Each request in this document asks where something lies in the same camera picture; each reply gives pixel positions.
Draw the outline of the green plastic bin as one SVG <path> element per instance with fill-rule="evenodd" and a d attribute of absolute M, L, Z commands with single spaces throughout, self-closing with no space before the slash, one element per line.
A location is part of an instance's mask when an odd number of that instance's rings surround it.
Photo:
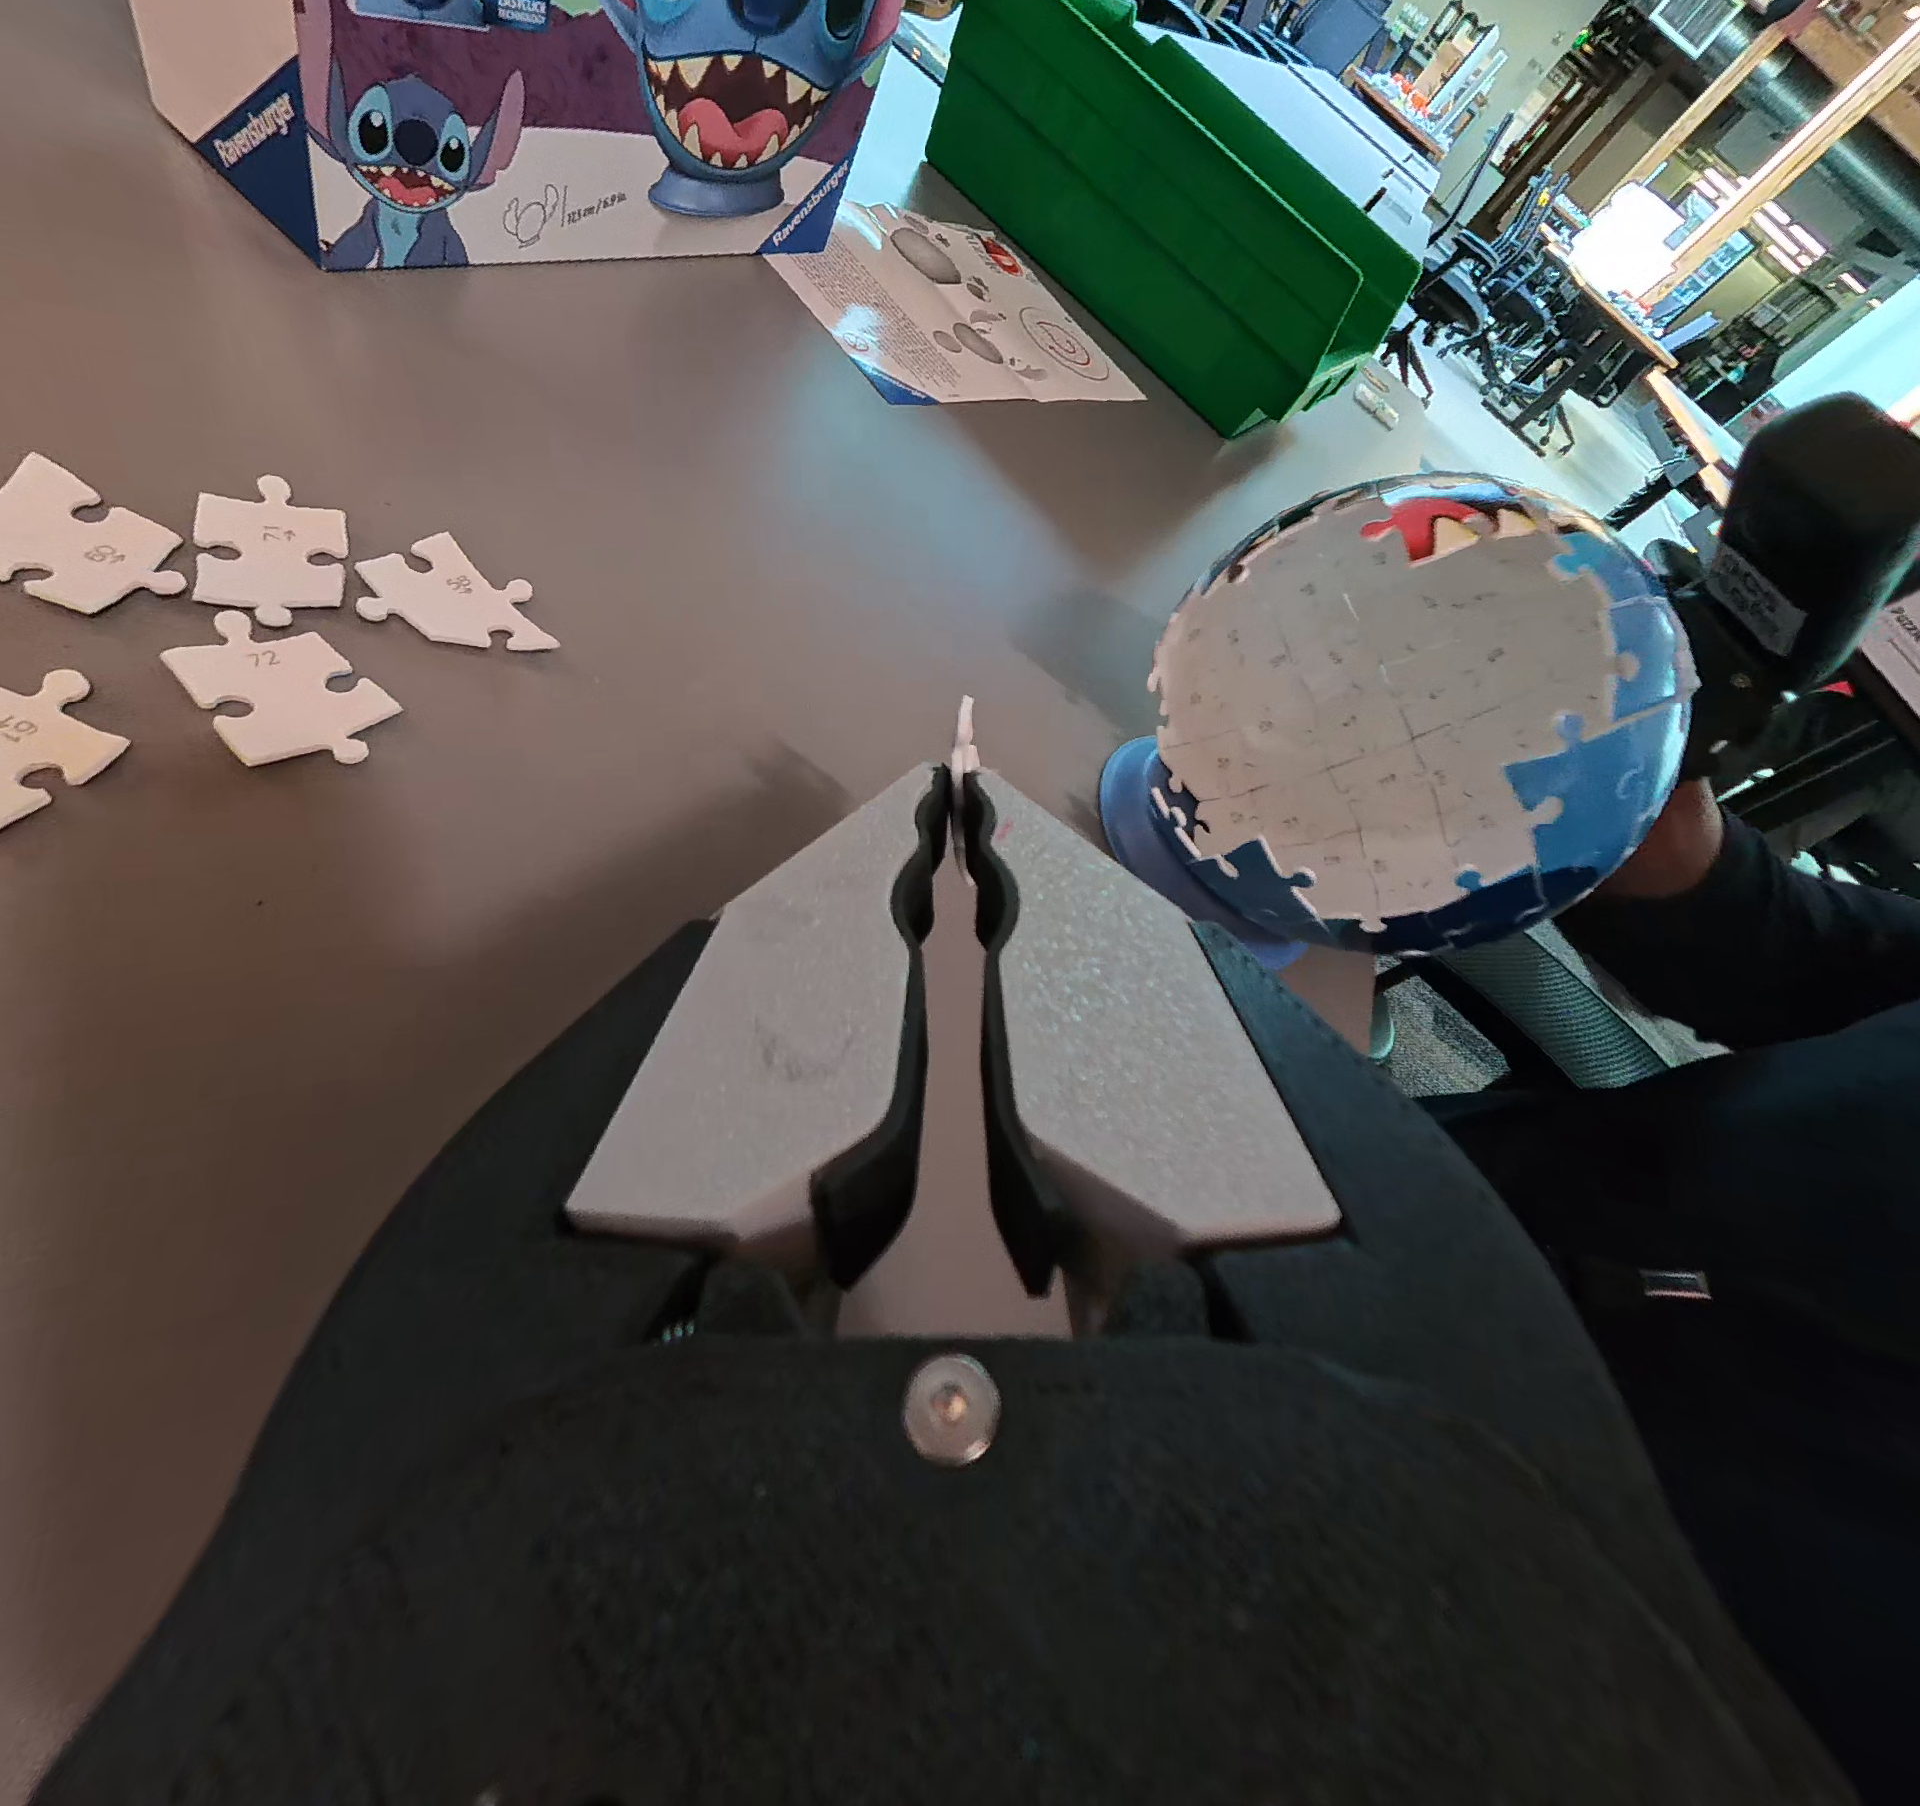
<path fill-rule="evenodd" d="M 1422 272 L 1130 0 L 962 0 L 924 157 L 1228 439 L 1341 390 Z"/>

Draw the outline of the white instruction leaflet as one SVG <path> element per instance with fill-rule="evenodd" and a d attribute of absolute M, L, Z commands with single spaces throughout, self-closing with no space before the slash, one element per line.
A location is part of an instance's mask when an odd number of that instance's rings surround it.
<path fill-rule="evenodd" d="M 994 229 L 843 201 L 820 250 L 767 261 L 892 404 L 1141 400 Z"/>

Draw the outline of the blue cartoon puzzle ball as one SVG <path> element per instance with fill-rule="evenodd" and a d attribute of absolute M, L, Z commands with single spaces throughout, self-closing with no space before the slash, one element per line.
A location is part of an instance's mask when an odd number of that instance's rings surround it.
<path fill-rule="evenodd" d="M 1497 473 L 1315 493 L 1168 616 L 1153 805 L 1226 906 L 1308 945 L 1426 954 L 1548 921 L 1677 786 L 1661 592 L 1607 526 Z"/>

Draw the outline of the framed white sign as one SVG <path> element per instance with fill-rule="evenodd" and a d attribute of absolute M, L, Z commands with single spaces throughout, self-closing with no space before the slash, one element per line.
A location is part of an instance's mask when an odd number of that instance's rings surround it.
<path fill-rule="evenodd" d="M 1859 678 L 1917 720 L 1917 589 L 1888 602 L 1856 650 Z"/>

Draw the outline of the black office chair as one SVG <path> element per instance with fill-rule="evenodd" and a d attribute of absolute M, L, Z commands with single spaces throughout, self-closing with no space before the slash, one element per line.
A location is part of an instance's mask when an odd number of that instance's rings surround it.
<path fill-rule="evenodd" d="M 1434 398 L 1427 354 L 1465 354 L 1488 391 L 1523 404 L 1546 390 L 1561 335 L 1534 280 L 1546 263 L 1536 233 L 1521 242 L 1454 229 L 1427 237 L 1413 287 L 1385 332 L 1377 359 L 1422 402 Z"/>

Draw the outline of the person's right forearm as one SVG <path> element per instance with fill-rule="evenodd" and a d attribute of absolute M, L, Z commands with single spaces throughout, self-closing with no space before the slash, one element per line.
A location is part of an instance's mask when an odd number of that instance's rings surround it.
<path fill-rule="evenodd" d="M 1681 779 L 1559 935 L 1650 1016 L 1732 1051 L 1885 1022 L 1916 1034 L 1916 900 L 1778 857 Z"/>

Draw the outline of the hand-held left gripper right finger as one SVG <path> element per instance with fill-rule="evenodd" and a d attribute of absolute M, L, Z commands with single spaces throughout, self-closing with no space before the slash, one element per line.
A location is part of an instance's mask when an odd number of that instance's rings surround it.
<path fill-rule="evenodd" d="M 1340 1208 L 1193 921 L 964 772 L 991 1215 L 1020 1286 L 1332 1238 Z"/>

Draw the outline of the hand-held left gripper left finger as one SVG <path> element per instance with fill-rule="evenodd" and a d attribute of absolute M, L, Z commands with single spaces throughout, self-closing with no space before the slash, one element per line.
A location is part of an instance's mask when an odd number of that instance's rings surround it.
<path fill-rule="evenodd" d="M 842 1292 L 876 1266 L 918 1189 L 949 797 L 948 766 L 918 763 L 720 907 L 572 1225 Z"/>

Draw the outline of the cartoon printed puzzle box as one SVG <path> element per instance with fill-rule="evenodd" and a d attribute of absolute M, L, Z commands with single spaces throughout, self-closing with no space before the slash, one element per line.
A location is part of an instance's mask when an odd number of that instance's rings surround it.
<path fill-rule="evenodd" d="M 329 272 L 820 251 L 906 0 L 127 0 L 155 110 Z"/>

